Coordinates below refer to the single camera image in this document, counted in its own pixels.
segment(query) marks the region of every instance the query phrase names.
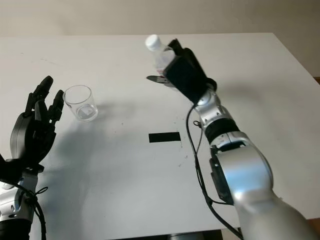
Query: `black rectangle marker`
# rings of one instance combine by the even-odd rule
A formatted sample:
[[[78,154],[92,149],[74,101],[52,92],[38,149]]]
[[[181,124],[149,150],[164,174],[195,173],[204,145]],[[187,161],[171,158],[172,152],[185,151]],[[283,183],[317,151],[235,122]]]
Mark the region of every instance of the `black rectangle marker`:
[[[181,141],[180,133],[176,132],[161,132],[149,133],[149,143]]]

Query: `wire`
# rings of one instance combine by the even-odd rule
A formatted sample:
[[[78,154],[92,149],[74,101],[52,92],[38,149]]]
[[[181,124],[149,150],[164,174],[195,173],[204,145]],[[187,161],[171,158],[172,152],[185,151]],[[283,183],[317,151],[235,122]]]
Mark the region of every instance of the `wire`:
[[[31,199],[31,204],[33,204],[34,212],[38,216],[39,221],[40,221],[40,225],[41,225],[41,240],[46,240],[47,239],[46,238],[47,230],[46,230],[45,215],[44,215],[44,212],[42,211],[42,208],[38,202],[37,195],[42,194],[45,191],[47,191],[48,187],[45,186],[45,187],[41,188],[39,191],[37,191],[36,193],[33,193],[31,190],[28,190],[25,187],[15,183],[15,182],[7,181],[4,179],[0,179],[0,181],[22,190]]]
[[[215,209],[213,208],[212,204],[213,203],[218,203],[218,204],[225,204],[225,205],[229,205],[225,202],[217,202],[217,201],[214,201],[212,200],[209,196],[208,196],[208,193],[207,193],[207,190],[206,190],[206,186],[205,186],[205,182],[204,182],[204,179],[203,179],[203,176],[202,176],[202,172],[201,172],[201,169],[200,169],[200,164],[199,164],[199,159],[198,159],[198,150],[199,150],[199,146],[200,146],[200,143],[201,143],[201,138],[200,138],[200,141],[199,141],[199,146],[197,148],[197,150],[195,149],[195,145],[194,145],[194,142],[192,141],[192,138],[191,138],[191,134],[190,134],[190,129],[189,129],[189,118],[190,118],[190,114],[191,112],[193,111],[193,109],[196,107],[196,104],[193,105],[190,110],[188,111],[187,113],[187,116],[186,116],[186,119],[185,119],[185,126],[186,126],[186,133],[188,135],[188,138],[189,138],[189,141],[190,141],[190,144],[191,144],[191,148],[192,148],[192,151],[193,151],[193,155],[194,155],[194,161],[195,161],[195,169],[196,169],[196,173],[197,173],[197,178],[198,178],[198,181],[199,181],[199,184],[200,184],[200,187],[201,187],[201,190],[202,190],[202,193],[204,195],[204,199],[205,199],[205,202],[206,204],[208,205],[209,209],[211,210],[212,214],[227,228],[229,229],[234,235],[236,235],[239,239],[243,240],[243,236],[240,232],[238,232],[235,228],[233,228],[227,221],[225,221],[216,211]]]

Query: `robotic hand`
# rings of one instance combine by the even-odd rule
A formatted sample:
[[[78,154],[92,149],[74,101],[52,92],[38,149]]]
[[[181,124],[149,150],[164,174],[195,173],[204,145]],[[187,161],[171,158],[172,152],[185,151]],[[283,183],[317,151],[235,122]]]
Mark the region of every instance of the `robotic hand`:
[[[165,78],[148,79],[172,84],[194,105],[200,116],[211,151],[212,179],[219,198],[234,205],[243,236],[214,210],[202,179],[195,147],[195,167],[205,201],[212,213],[239,238],[245,240],[317,240],[319,237],[306,219],[293,207],[280,200],[273,192],[273,175],[267,159],[239,130],[228,110],[221,105],[216,93],[217,84],[207,78],[193,52],[182,48],[177,39],[169,46],[176,57],[163,72]]]
[[[42,240],[46,239],[45,218],[36,195],[39,163],[50,151],[55,137],[55,124],[64,106],[63,91],[59,90],[47,109],[45,98],[53,79],[47,76],[29,94],[25,112],[16,120],[10,138],[12,159],[0,155],[0,240],[28,240],[34,212],[41,222]]]

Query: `plastic bottle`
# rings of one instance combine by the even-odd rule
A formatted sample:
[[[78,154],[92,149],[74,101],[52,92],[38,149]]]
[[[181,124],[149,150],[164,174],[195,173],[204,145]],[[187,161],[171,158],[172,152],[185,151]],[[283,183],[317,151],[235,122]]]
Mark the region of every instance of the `plastic bottle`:
[[[171,47],[164,45],[156,34],[148,36],[145,45],[153,53],[157,72],[163,76],[164,69],[175,58],[175,52]]]

